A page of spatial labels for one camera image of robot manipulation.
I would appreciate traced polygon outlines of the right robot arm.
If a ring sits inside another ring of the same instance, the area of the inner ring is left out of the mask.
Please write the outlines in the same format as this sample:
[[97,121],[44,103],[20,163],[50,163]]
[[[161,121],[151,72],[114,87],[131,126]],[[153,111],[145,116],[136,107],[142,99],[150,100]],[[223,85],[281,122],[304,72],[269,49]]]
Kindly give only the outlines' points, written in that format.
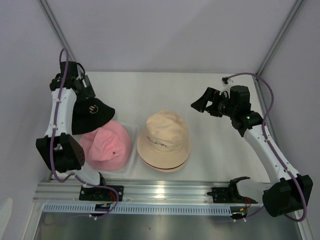
[[262,202],[269,215],[284,215],[290,219],[290,213],[302,211],[302,216],[295,221],[306,219],[313,181],[309,175],[301,175],[286,160],[268,135],[262,116],[251,109],[248,87],[235,85],[222,91],[209,87],[190,106],[214,117],[229,117],[233,128],[252,147],[271,183],[271,187],[262,194]]

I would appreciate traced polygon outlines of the beige cap with script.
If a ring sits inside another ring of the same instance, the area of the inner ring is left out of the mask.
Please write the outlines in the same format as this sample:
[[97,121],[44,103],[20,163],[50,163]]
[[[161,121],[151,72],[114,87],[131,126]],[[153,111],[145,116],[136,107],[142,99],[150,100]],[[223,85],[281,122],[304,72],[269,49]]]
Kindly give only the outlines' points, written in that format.
[[177,167],[191,153],[188,126],[177,113],[158,111],[147,119],[136,146],[139,157],[147,163],[163,169]]

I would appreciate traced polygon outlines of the pink bucket hat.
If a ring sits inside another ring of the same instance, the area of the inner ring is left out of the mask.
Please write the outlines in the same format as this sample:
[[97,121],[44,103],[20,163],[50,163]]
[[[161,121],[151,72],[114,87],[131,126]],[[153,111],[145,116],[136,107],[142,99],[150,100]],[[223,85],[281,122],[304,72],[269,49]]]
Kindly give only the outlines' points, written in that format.
[[155,167],[155,166],[147,163],[147,162],[146,162],[143,158],[141,158],[141,157],[140,157],[140,159],[142,160],[142,162],[143,162],[144,164],[146,164],[147,166],[151,167],[152,169],[157,170],[157,171],[159,171],[159,172],[164,172],[164,173],[176,172],[176,171],[182,169],[182,168],[186,165],[186,163],[187,163],[187,160],[186,160],[186,161],[184,161],[182,164],[180,164],[180,165],[178,165],[178,166],[176,166],[176,167],[172,167],[172,168],[160,168],[160,167]]

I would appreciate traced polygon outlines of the black bucket hat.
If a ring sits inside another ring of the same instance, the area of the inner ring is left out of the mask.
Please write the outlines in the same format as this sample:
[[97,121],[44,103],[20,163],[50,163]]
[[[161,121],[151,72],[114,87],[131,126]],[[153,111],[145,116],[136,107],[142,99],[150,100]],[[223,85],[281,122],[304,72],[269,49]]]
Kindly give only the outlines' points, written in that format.
[[103,127],[115,116],[116,110],[100,99],[88,98],[74,104],[71,131],[73,135],[83,135]]

